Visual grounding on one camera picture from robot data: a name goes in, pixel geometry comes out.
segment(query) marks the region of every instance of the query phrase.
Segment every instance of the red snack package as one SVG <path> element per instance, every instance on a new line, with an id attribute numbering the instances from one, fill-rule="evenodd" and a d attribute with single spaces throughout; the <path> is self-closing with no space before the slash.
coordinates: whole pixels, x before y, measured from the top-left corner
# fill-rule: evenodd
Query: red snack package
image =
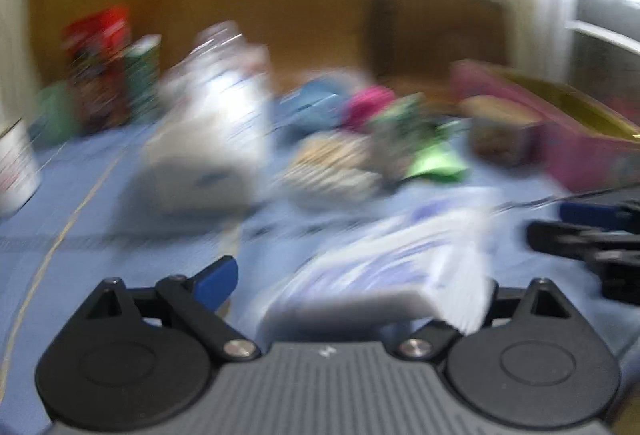
<path id="1" fill-rule="evenodd" d="M 121 51 L 129 45 L 130 37 L 128 11 L 122 6 L 73 22 L 65 29 L 68 86 L 86 134 L 129 119 Z"/>

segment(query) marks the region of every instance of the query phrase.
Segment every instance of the black circular joint cover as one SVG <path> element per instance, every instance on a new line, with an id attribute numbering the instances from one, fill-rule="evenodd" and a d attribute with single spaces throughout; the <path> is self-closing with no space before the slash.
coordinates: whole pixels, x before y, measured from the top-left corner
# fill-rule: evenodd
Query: black circular joint cover
<path id="1" fill-rule="evenodd" d="M 52 419 L 129 431 L 180 413 L 209 376 L 206 351 L 187 334 L 104 319 L 58 336 L 40 359 L 36 387 Z"/>
<path id="2" fill-rule="evenodd" d="M 447 377 L 484 415 L 556 429 L 597 417 L 618 388 L 620 369 L 584 319 L 527 316 L 457 342 Z"/>

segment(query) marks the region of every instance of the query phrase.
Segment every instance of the pink object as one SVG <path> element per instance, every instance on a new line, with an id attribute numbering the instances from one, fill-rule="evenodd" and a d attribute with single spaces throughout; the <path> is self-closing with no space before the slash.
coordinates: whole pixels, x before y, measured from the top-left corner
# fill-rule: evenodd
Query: pink object
<path id="1" fill-rule="evenodd" d="M 363 132 L 364 125 L 388 107 L 395 98 L 396 95 L 390 89 L 376 85 L 357 92 L 347 103 L 344 126 L 354 132 Z"/>
<path id="2" fill-rule="evenodd" d="M 614 130 L 628 130 L 629 139 L 601 134 L 599 128 L 587 128 L 524 86 L 501 76 L 500 69 L 470 60 L 457 62 L 451 70 L 451 89 L 461 99 L 489 94 L 525 105 L 543 116 L 538 158 L 546 172 L 568 190 L 588 191 L 640 180 L 640 142 L 633 139 L 634 135 L 640 138 L 636 125 L 568 85 L 529 80 L 554 91 L 557 104 L 575 96 L 583 102 L 583 108 L 593 108 L 585 113 L 591 123 L 609 123 Z"/>

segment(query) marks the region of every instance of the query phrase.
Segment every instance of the jar with tan lid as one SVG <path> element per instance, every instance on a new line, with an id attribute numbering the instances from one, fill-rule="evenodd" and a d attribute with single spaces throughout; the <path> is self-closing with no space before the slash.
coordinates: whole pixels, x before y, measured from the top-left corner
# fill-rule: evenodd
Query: jar with tan lid
<path id="1" fill-rule="evenodd" d="M 542 118 L 518 103 L 495 96 L 474 96 L 460 103 L 471 118 L 469 146 L 476 155 L 500 166 L 531 162 Z"/>

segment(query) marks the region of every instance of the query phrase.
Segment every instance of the pink box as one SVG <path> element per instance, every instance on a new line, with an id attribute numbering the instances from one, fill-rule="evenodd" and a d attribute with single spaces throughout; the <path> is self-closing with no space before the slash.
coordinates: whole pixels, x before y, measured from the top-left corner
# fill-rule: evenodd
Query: pink box
<path id="1" fill-rule="evenodd" d="M 471 60 L 452 65 L 450 84 L 461 100 L 489 94 L 539 113 L 537 157 L 568 190 L 640 182 L 640 128 L 577 89 Z"/>

